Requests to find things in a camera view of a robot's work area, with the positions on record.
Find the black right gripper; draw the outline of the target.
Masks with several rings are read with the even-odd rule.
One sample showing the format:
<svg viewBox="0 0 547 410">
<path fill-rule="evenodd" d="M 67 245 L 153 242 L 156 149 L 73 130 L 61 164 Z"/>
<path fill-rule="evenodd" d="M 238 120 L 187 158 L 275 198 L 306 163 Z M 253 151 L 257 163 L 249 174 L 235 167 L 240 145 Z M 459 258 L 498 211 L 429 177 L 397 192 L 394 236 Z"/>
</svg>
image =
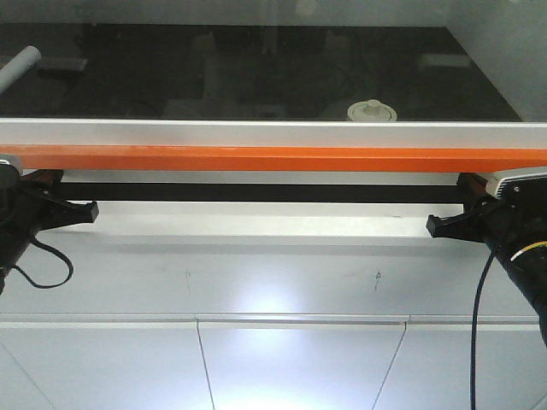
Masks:
<svg viewBox="0 0 547 410">
<path fill-rule="evenodd" d="M 433 238 L 483 243 L 487 263 L 525 265 L 546 256 L 546 207 L 531 198 L 496 199 L 477 173 L 460 173 L 456 188 L 465 201 L 463 214 L 430 214 L 426 229 Z"/>
</svg>

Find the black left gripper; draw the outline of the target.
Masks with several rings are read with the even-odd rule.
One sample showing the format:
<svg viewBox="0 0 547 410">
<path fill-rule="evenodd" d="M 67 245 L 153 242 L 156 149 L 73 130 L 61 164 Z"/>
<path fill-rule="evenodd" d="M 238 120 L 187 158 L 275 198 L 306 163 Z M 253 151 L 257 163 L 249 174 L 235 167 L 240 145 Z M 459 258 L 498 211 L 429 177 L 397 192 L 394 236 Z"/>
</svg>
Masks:
<svg viewBox="0 0 547 410">
<path fill-rule="evenodd" d="M 39 169 L 1 191 L 1 268 L 11 269 L 40 231 L 93 223 L 97 202 L 77 204 L 57 198 L 64 172 Z"/>
</svg>

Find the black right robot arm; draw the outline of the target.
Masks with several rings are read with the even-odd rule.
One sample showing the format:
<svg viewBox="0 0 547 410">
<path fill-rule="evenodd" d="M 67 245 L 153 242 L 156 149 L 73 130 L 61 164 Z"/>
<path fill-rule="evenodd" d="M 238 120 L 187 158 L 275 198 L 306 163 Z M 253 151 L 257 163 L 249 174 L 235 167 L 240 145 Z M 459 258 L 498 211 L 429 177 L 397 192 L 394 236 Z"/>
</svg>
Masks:
<svg viewBox="0 0 547 410">
<path fill-rule="evenodd" d="M 546 168 L 461 173 L 462 214 L 428 217 L 434 238 L 485 244 L 538 316 L 546 338 Z"/>
</svg>

